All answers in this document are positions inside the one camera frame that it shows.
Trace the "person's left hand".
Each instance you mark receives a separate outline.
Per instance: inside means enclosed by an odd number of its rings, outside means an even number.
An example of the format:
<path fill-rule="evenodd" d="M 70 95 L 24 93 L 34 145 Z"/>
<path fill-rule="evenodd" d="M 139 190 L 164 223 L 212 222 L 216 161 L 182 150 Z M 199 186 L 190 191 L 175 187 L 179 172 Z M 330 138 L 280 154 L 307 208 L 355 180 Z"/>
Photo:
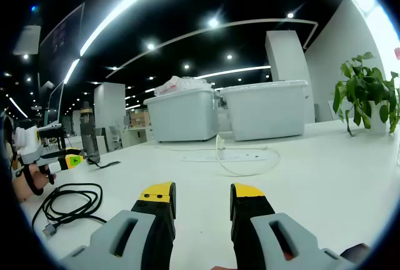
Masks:
<path fill-rule="evenodd" d="M 48 174 L 49 166 L 38 166 L 37 164 L 25 165 L 22 174 L 17 177 L 12 186 L 18 201 L 21 203 L 33 195 L 41 195 L 43 188 L 53 183 L 56 175 Z"/>

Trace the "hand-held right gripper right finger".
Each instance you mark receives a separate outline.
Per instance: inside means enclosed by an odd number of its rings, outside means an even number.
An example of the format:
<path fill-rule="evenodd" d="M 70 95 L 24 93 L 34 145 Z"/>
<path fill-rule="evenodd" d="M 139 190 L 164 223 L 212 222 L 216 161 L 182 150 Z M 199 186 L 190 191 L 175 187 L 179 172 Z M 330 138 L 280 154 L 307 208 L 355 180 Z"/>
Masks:
<path fill-rule="evenodd" d="M 231 185 L 231 240 L 238 269 L 351 269 L 353 263 L 328 248 L 285 213 L 275 213 L 262 191 Z"/>

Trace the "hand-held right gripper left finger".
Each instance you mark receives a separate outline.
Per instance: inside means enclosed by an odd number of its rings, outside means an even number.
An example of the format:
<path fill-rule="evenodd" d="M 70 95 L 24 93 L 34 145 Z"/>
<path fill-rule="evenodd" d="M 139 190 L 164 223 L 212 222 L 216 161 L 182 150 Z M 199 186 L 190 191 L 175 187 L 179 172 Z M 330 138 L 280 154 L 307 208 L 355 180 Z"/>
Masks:
<path fill-rule="evenodd" d="M 176 184 L 146 188 L 130 211 L 117 213 L 61 259 L 65 269 L 169 269 L 176 237 Z"/>

